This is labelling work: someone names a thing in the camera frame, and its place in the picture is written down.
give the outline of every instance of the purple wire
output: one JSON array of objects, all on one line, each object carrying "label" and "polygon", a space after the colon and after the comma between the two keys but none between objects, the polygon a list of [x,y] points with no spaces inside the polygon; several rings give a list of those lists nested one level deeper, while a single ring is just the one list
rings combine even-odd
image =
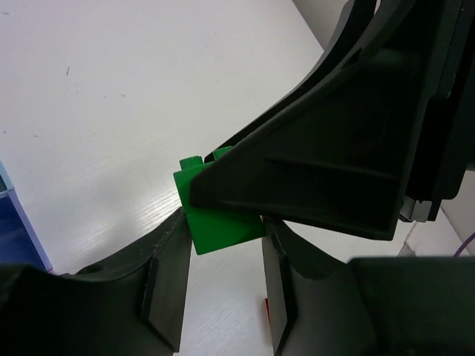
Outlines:
[{"label": "purple wire", "polygon": [[468,246],[468,244],[471,243],[473,240],[475,240],[475,232],[472,233],[472,235],[470,235],[470,237],[468,239],[466,239],[463,244],[461,244],[461,246],[459,247],[459,249],[455,252],[455,254],[453,256],[454,257],[460,256],[462,251],[465,250],[465,248]]}]

